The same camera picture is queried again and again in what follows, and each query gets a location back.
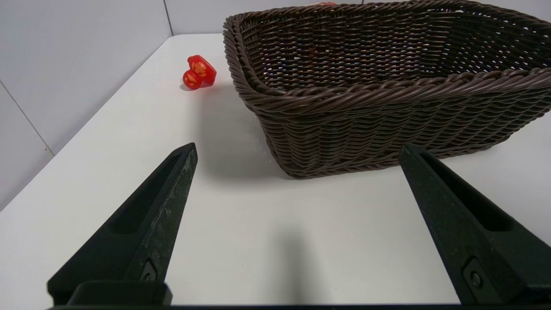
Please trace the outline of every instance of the table surface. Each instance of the table surface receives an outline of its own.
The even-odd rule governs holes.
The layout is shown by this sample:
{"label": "table surface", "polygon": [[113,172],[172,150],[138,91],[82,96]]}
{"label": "table surface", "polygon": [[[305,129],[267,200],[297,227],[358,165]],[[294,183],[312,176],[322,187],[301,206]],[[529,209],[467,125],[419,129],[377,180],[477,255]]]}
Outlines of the table surface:
{"label": "table surface", "polygon": [[[218,70],[188,91],[187,57]],[[166,283],[173,304],[457,303],[400,167],[294,180],[237,96],[220,34],[167,40],[0,212],[0,303],[46,281],[175,148],[199,163]],[[548,244],[551,116],[444,162]]]}

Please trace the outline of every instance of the gold pattern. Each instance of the gold pattern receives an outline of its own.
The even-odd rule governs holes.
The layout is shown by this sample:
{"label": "gold pattern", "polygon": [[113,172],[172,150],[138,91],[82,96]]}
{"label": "gold pattern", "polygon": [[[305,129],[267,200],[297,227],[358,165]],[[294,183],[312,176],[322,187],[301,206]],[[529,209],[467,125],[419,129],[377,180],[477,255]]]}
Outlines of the gold pattern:
{"label": "gold pattern", "polygon": [[206,72],[207,66],[205,66],[205,64],[202,63],[202,62],[197,62],[197,63],[192,62],[192,63],[191,63],[191,68],[192,68],[192,69],[195,71],[195,73],[196,73],[197,75],[199,75],[200,77],[204,77],[204,76],[207,75],[207,72]]}

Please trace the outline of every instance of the red toy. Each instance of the red toy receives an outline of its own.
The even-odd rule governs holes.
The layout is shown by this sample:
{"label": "red toy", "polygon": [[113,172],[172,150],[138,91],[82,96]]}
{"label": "red toy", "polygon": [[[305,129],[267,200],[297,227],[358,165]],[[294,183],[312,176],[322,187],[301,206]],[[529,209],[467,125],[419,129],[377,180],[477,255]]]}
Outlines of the red toy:
{"label": "red toy", "polygon": [[214,84],[216,79],[216,70],[205,60],[205,58],[195,55],[187,59],[190,69],[183,74],[183,83],[189,89],[197,89],[201,86],[201,82]]}

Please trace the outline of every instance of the white wall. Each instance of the white wall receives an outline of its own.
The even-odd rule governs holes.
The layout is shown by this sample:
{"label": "white wall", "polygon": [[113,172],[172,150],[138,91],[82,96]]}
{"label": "white wall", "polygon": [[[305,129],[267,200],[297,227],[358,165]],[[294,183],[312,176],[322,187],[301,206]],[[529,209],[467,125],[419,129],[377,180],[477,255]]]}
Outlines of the white wall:
{"label": "white wall", "polygon": [[[166,0],[174,35],[221,33],[228,16],[271,8],[304,6],[325,0]],[[361,0],[335,1],[361,3]]]}
{"label": "white wall", "polygon": [[0,84],[0,211],[52,157]]}
{"label": "white wall", "polygon": [[[322,0],[166,0],[174,35],[194,33],[221,33],[226,17],[243,12],[275,7],[303,6]],[[400,0],[364,0],[393,2]],[[334,1],[361,3],[361,0]],[[479,2],[514,9],[537,18],[551,20],[551,0],[479,0]]]}
{"label": "white wall", "polygon": [[0,210],[170,36],[163,0],[0,1]]}

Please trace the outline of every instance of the wicker basket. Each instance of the wicker basket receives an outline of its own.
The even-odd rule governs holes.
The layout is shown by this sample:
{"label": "wicker basket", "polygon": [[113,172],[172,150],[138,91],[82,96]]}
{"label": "wicker basket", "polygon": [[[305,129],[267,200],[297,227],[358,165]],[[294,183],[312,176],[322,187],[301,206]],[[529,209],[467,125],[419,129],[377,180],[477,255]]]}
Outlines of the wicker basket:
{"label": "wicker basket", "polygon": [[551,24],[463,0],[229,17],[234,85],[296,178],[386,168],[503,142],[551,107]]}

